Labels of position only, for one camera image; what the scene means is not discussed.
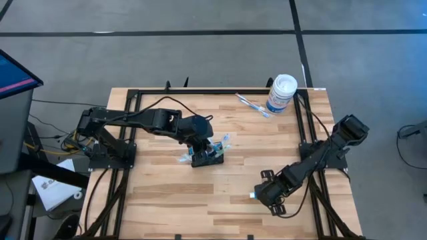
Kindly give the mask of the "orange white toothbrush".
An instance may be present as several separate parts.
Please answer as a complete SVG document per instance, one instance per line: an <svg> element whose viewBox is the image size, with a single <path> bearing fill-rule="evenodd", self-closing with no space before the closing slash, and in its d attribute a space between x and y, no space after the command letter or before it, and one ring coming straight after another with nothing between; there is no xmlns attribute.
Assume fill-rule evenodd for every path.
<svg viewBox="0 0 427 240"><path fill-rule="evenodd" d="M243 101L245 101L245 102L248 102L248 103L250 103L250 104L254 105L254 103L252 103L250 100L246 99L244 96L240 95L239 93L235 93L235 95L236 95L240 100L243 100Z"/></svg>

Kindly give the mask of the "white-lidded wipes canister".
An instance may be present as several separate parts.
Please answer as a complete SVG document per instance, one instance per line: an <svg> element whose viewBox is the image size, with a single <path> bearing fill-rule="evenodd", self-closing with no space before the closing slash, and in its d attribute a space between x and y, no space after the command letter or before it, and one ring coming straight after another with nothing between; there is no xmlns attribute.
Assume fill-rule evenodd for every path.
<svg viewBox="0 0 427 240"><path fill-rule="evenodd" d="M297 80L288 74L278 75L270 87L266 108L268 111L283 113L298 88Z"/></svg>

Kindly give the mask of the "black wire toothbrush caddy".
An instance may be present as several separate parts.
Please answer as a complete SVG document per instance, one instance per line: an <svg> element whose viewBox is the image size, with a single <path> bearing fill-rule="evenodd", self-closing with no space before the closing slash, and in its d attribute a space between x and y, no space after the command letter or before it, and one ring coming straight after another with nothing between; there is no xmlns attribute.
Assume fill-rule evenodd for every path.
<svg viewBox="0 0 427 240"><path fill-rule="evenodd" d="M191 156L192 167L204 167L208 165L217 165L224 162L224 156L214 149L201 150Z"/></svg>

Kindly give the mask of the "black metal table frame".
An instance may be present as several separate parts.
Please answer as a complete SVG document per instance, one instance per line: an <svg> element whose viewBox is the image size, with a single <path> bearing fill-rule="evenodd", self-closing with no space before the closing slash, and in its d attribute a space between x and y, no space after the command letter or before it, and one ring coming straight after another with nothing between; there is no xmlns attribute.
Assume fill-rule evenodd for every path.
<svg viewBox="0 0 427 240"><path fill-rule="evenodd" d="M140 128L106 125L117 139L136 144L129 169L91 169L81 235L76 240L315 239L365 240L350 183L346 158L315 171L284 198L286 213L273 216L257 199L260 172L277 173L302 160L312 144L325 141L339 122L332 117L325 89L299 88L285 111L263 115L244 105L239 93L264 105L264 88L171 88L111 90L107 109L180 110L200 115L212 126L212 146L229 133L224 162L192 167L180 163L187 145Z"/></svg>

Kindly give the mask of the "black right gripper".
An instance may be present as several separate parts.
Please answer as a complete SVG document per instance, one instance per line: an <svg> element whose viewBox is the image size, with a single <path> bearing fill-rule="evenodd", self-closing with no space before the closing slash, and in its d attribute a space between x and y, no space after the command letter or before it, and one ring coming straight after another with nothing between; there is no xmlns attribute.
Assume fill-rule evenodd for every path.
<svg viewBox="0 0 427 240"><path fill-rule="evenodd" d="M254 186L254 197L266 206L273 216L286 213L284 206L283 185L272 170L260 172L262 182Z"/></svg>

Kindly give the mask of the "monitor with blue screen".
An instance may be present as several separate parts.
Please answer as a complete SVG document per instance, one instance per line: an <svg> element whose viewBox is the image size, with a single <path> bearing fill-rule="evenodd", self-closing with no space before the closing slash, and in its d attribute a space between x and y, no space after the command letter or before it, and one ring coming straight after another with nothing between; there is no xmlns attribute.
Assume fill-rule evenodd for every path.
<svg viewBox="0 0 427 240"><path fill-rule="evenodd" d="M43 81L0 49L0 175L16 171L33 90Z"/></svg>

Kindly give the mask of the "white paper booklet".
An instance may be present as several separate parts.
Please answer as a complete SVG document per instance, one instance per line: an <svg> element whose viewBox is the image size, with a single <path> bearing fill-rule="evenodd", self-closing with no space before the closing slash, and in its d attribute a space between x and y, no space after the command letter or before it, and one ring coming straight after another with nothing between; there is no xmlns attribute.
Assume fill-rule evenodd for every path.
<svg viewBox="0 0 427 240"><path fill-rule="evenodd" d="M43 176L33 177L32 182L46 211L51 211L66 200L73 198L73 194L78 191L83 193L80 187Z"/></svg>

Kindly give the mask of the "black side desk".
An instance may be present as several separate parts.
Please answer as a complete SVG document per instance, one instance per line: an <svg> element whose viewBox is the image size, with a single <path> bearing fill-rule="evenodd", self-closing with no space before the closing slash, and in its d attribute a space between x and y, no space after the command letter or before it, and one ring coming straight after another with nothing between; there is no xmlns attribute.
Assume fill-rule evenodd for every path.
<svg viewBox="0 0 427 240"><path fill-rule="evenodd" d="M18 238L13 233L13 222L22 223L26 204L22 200L20 206L13 208L14 195L7 183L8 176L24 171L80 188L87 187L89 182L84 175L22 153L25 130L24 123L0 123L0 240Z"/></svg>

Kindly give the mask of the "person's black shoe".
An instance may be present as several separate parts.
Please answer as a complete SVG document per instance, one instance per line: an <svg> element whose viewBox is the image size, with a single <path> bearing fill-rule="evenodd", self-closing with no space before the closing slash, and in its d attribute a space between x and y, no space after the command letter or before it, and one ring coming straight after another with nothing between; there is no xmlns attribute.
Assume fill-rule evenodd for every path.
<svg viewBox="0 0 427 240"><path fill-rule="evenodd" d="M77 233L78 226L79 216L76 214L68 215L66 218L64 218L53 238L60 240L73 238Z"/></svg>

